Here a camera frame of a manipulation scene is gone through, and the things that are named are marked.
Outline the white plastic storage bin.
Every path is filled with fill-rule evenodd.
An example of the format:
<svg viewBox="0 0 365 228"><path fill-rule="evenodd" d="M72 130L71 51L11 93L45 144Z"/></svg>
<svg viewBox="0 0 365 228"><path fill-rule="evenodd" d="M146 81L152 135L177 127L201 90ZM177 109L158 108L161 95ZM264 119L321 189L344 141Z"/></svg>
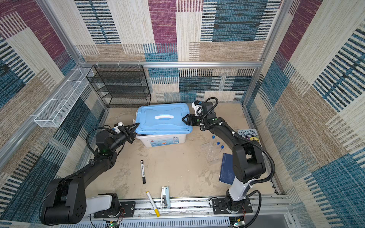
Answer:
<svg viewBox="0 0 365 228"><path fill-rule="evenodd" d="M176 135L136 135L145 147L160 147L166 145L175 145L185 143L187 134Z"/></svg>

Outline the blue plastic bin lid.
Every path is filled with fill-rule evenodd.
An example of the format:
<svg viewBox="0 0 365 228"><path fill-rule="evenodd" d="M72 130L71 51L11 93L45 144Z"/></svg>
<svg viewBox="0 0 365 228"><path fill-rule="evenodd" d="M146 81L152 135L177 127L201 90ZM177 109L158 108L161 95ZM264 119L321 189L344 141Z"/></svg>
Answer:
<svg viewBox="0 0 365 228"><path fill-rule="evenodd" d="M189 107L185 103L140 107L136 113L136 123L139 124L136 133L140 135L190 134L193 127L183 122L183 117L189 113Z"/></svg>

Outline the blue capped test tube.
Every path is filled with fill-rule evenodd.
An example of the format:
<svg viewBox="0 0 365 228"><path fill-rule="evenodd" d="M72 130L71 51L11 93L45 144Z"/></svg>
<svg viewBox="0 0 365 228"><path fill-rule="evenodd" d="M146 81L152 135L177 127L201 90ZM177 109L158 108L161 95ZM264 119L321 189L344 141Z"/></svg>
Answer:
<svg viewBox="0 0 365 228"><path fill-rule="evenodd" d="M217 142L215 145L214 145L214 148L212 149L212 155L215 156L215 150L217 147L221 146L221 143L220 142Z"/></svg>
<svg viewBox="0 0 365 228"><path fill-rule="evenodd" d="M208 143L208 151L212 151L215 145L215 135L212 136L210 142Z"/></svg>
<svg viewBox="0 0 365 228"><path fill-rule="evenodd" d="M215 150L215 156L219 156L223 149L224 149L224 145L217 147Z"/></svg>

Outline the clear test tube rack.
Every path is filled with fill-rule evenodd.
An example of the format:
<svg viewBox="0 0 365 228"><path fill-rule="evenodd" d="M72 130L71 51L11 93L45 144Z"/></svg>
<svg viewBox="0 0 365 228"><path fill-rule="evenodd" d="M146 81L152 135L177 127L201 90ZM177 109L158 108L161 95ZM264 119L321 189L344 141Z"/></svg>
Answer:
<svg viewBox="0 0 365 228"><path fill-rule="evenodd" d="M208 143L203 144L201 146L201 150L205 154L206 160L209 164L215 164L221 159L221 153L219 156L214 156L212 155L212 151L208 151Z"/></svg>

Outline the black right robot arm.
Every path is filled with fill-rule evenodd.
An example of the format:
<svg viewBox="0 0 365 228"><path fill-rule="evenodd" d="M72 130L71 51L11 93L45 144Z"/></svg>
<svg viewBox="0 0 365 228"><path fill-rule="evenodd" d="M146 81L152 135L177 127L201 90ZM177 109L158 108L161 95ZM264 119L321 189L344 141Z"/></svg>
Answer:
<svg viewBox="0 0 365 228"><path fill-rule="evenodd" d="M189 126L200 127L219 137L232 151L232 169L235 175L232 186L227 190L225 202L229 213L238 212L247 202L252 185L266 172L262 148L258 142L242 138L221 117L217 117L212 102L198 105L196 114L187 114L182 121Z"/></svg>

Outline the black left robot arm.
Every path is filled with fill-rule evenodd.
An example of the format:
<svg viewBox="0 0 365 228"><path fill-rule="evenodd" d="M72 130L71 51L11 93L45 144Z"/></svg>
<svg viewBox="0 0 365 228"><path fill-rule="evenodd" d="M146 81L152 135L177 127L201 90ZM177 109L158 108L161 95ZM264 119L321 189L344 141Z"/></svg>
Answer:
<svg viewBox="0 0 365 228"><path fill-rule="evenodd" d="M111 169L119 156L118 148L133 143L139 124L97 127L96 149L88 165L62 179L54 179L48 186L41 204L39 219L47 226L79 223L86 215L86 187L98 176Z"/></svg>

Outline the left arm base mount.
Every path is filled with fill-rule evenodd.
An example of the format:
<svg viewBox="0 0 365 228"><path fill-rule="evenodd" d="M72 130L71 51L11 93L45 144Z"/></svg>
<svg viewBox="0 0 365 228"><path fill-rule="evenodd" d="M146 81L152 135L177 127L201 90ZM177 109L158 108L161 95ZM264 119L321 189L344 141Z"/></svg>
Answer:
<svg viewBox="0 0 365 228"><path fill-rule="evenodd" d="M102 197L103 203L107 203L109 206L107 209L99 210L93 214L96 219L106 218L131 218L135 212L135 201L120 201L116 193L104 193L99 194L98 197Z"/></svg>

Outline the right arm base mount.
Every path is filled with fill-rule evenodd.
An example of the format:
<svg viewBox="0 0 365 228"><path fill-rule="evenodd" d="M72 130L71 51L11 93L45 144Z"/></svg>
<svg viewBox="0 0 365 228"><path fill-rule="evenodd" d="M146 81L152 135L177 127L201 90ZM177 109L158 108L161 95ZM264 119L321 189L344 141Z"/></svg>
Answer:
<svg viewBox="0 0 365 228"><path fill-rule="evenodd" d="M208 203L213 208L214 214L253 213L250 199L245 198L240 201L233 201L228 191L224 198L211 197Z"/></svg>

